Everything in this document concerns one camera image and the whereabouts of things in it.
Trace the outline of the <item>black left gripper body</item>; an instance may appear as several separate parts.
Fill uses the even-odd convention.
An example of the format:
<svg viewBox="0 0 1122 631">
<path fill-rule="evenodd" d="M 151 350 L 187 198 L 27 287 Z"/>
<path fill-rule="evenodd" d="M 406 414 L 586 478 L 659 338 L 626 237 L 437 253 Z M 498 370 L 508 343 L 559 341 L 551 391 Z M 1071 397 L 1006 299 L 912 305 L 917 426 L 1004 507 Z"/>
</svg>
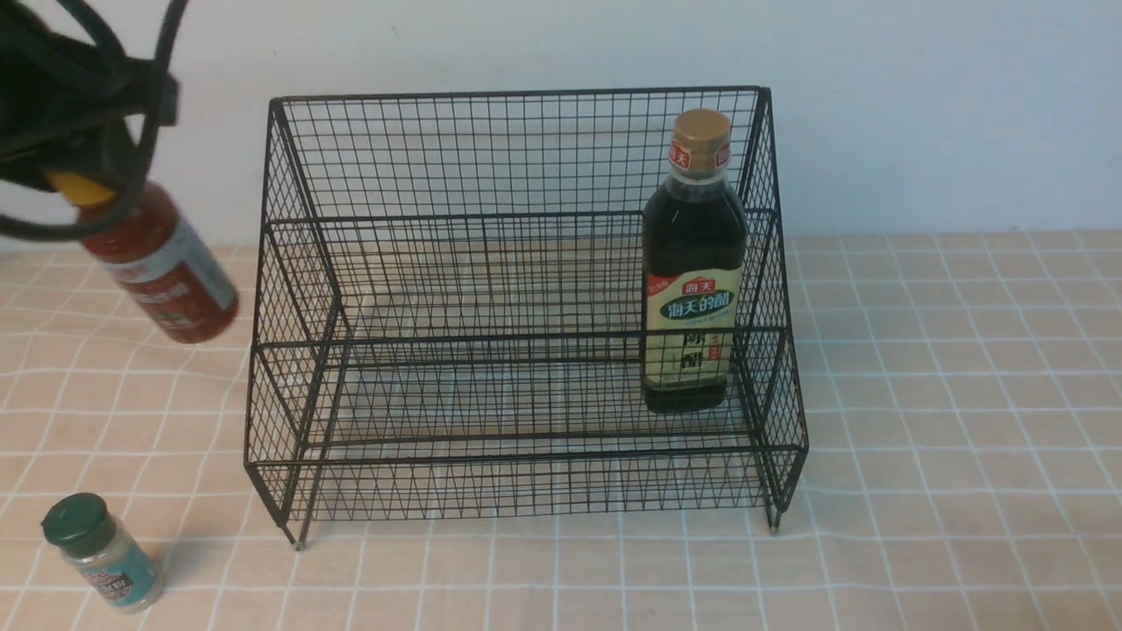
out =
<svg viewBox="0 0 1122 631">
<path fill-rule="evenodd" d="M 137 60 L 92 4 L 64 1 L 88 40 L 56 33 L 21 1 L 3 3 L 3 180 L 45 190 L 52 167 L 108 170 L 112 182 L 151 167 L 160 129 L 180 120 L 171 56 L 172 1 L 151 60 Z"/>
</svg>

